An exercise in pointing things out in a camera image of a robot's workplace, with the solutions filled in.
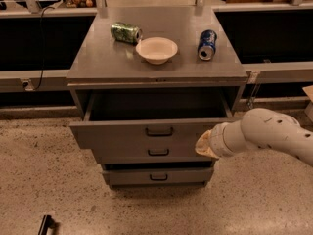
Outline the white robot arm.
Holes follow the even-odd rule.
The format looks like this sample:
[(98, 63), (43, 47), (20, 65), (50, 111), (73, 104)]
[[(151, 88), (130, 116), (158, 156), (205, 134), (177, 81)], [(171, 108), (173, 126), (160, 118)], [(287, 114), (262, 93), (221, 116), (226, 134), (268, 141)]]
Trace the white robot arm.
[(233, 157), (249, 150), (271, 149), (313, 165), (313, 132), (291, 116), (257, 108), (240, 120), (207, 130), (197, 141), (197, 154), (212, 158)]

